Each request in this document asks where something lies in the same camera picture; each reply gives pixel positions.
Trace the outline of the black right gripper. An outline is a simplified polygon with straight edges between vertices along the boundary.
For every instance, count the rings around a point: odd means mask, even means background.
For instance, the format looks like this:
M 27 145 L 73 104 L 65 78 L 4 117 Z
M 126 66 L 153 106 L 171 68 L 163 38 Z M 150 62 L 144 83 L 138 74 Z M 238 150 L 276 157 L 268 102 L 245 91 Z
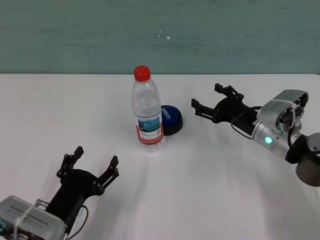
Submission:
M 195 115 L 209 119 L 216 124 L 233 122 L 238 125 L 251 126 L 257 120 L 257 111 L 260 106 L 245 105 L 242 102 L 244 95 L 237 92 L 231 85 L 223 86 L 216 83 L 214 90 L 227 98 L 221 100 L 214 109 L 204 106 L 192 98 L 191 107 L 195 109 Z

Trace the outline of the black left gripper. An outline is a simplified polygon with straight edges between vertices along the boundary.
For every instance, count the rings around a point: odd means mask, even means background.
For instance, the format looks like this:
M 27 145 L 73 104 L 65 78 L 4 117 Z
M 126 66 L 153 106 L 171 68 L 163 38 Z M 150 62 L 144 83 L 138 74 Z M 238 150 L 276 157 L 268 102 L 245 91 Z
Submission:
M 61 167 L 56 173 L 61 186 L 46 208 L 48 213 L 60 218 L 66 225 L 74 222 L 86 199 L 102 195 L 119 176 L 119 160 L 116 155 L 100 177 L 85 170 L 73 169 L 83 153 L 83 147 L 78 146 L 73 154 L 64 155 Z

